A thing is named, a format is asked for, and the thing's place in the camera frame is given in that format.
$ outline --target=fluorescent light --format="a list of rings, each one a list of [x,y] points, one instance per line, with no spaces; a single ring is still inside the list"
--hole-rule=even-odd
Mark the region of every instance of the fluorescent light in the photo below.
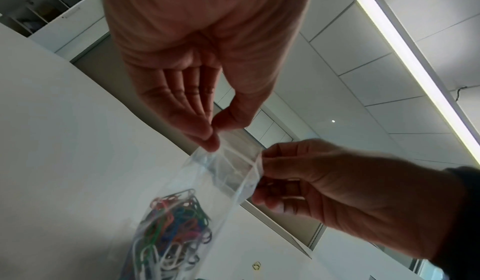
[[[357,0],[424,92],[480,164],[480,145],[375,0]]]

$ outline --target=bag of paper clips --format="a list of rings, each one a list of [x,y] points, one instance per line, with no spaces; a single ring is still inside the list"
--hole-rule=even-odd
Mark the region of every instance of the bag of paper clips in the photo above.
[[[243,138],[224,133],[215,153],[197,149],[152,199],[120,280],[194,279],[228,214],[263,174],[260,148]]]

